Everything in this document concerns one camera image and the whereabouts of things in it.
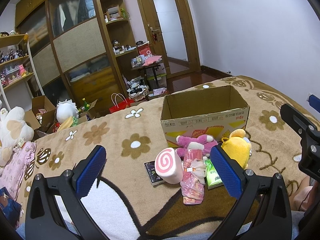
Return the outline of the person's hand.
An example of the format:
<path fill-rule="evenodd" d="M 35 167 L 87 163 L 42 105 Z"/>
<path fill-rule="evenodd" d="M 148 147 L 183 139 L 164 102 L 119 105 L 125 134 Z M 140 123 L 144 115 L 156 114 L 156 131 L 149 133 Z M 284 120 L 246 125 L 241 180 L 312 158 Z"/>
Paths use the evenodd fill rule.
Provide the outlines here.
<path fill-rule="evenodd" d="M 293 211 L 306 211 L 315 201 L 319 182 L 306 176 L 297 191 L 289 197 L 290 207 Z"/>

